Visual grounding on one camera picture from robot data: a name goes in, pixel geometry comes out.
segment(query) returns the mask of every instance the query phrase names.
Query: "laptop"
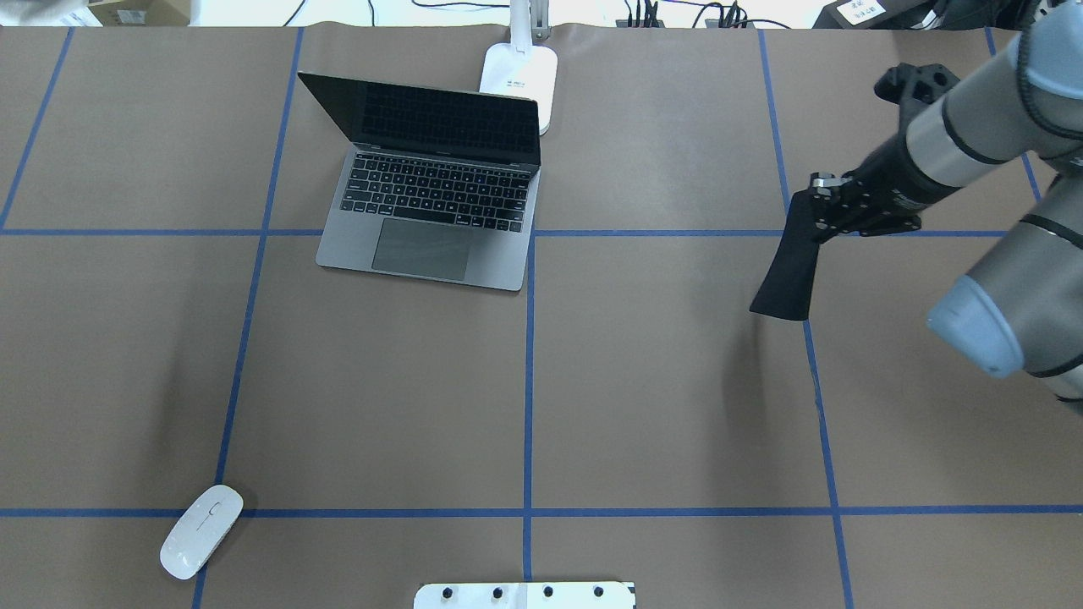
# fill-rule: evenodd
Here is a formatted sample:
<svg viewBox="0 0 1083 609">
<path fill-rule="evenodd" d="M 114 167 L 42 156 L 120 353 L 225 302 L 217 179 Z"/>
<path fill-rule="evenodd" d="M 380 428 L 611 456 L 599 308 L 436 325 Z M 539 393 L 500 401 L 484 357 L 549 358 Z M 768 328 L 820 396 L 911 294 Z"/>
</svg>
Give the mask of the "laptop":
<svg viewBox="0 0 1083 609">
<path fill-rule="evenodd" d="M 522 289 L 542 166 L 536 102 L 298 76 L 353 143 L 317 264 Z"/>
</svg>

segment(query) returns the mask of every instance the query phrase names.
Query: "white mouse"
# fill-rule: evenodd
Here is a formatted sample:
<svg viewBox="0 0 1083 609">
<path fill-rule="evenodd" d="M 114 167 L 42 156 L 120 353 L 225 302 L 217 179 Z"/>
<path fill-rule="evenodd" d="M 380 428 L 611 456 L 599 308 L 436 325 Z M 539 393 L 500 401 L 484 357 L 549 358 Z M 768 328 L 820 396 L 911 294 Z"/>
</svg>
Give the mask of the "white mouse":
<svg viewBox="0 0 1083 609">
<path fill-rule="evenodd" d="M 211 553 L 240 516 L 245 501 L 237 491 L 217 484 L 199 495 L 181 516 L 161 544 L 158 557 L 170 575 L 191 579 L 207 562 Z"/>
</svg>

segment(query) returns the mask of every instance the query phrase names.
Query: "keyboard key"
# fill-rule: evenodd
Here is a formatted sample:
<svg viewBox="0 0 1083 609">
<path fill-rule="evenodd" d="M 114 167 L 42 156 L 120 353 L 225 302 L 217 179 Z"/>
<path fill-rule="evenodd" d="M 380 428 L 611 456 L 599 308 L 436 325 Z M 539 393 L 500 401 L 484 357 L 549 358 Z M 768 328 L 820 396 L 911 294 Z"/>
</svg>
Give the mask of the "keyboard key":
<svg viewBox="0 0 1083 609">
<path fill-rule="evenodd" d="M 510 209 L 497 209 L 496 210 L 496 217 L 497 218 L 503 218 L 505 220 L 517 220 L 519 222 L 523 221 L 523 212 L 522 211 L 512 211 Z"/>
<path fill-rule="evenodd" d="M 455 222 L 454 213 L 444 213 L 443 211 L 431 211 L 428 209 L 414 209 L 413 207 L 396 207 L 395 217 L 413 218 L 414 220 L 428 220 L 430 222 L 443 222 L 444 224 Z"/>
</svg>

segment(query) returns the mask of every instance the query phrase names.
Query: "brown table surface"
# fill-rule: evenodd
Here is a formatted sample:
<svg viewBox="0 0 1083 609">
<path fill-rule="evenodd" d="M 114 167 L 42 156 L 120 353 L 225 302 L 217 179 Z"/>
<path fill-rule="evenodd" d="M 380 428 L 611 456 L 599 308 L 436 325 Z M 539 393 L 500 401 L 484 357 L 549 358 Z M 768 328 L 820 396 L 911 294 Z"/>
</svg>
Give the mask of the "brown table surface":
<svg viewBox="0 0 1083 609">
<path fill-rule="evenodd" d="M 787 194 L 895 131 L 876 78 L 1008 33 L 557 27 L 526 287 L 317 267 L 349 143 L 293 73 L 470 90 L 506 34 L 0 29 L 0 606 L 1079 606 L 1083 419 L 924 327 L 1046 169 L 746 311 Z M 177 581 L 216 481 L 246 511 Z"/>
</svg>

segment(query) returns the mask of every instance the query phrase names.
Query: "white stand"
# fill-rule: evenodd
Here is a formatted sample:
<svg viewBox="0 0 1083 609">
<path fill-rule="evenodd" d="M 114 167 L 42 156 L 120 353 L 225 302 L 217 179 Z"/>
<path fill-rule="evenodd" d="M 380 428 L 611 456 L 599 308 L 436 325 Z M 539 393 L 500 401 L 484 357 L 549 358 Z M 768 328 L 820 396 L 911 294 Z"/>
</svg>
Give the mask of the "white stand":
<svg viewBox="0 0 1083 609">
<path fill-rule="evenodd" d="M 482 93 L 526 98 L 538 104 L 538 132 L 549 129 L 552 92 L 557 85 L 557 53 L 531 40 L 530 0 L 511 0 L 511 42 L 485 52 Z"/>
</svg>

